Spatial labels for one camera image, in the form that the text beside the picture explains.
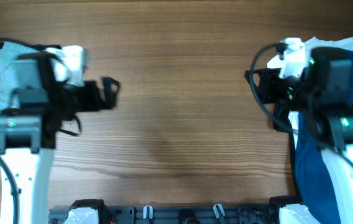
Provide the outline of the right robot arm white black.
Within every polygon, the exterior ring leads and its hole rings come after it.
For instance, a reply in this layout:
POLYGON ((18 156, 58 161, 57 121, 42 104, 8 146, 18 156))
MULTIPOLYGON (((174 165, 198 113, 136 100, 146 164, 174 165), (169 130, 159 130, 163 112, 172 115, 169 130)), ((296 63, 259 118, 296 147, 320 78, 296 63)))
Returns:
POLYGON ((244 74, 273 127, 288 133, 297 200, 279 223, 353 223, 353 40, 287 38, 244 74))

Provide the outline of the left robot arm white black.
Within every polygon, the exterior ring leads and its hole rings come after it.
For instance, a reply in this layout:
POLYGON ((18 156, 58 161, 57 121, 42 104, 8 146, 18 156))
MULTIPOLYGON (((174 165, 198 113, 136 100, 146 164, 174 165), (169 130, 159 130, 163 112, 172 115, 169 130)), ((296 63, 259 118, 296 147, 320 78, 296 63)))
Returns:
POLYGON ((12 78, 0 111, 1 223, 46 223, 57 134, 80 112, 111 110, 121 84, 85 80, 88 54, 78 45, 24 49, 6 67, 12 78))

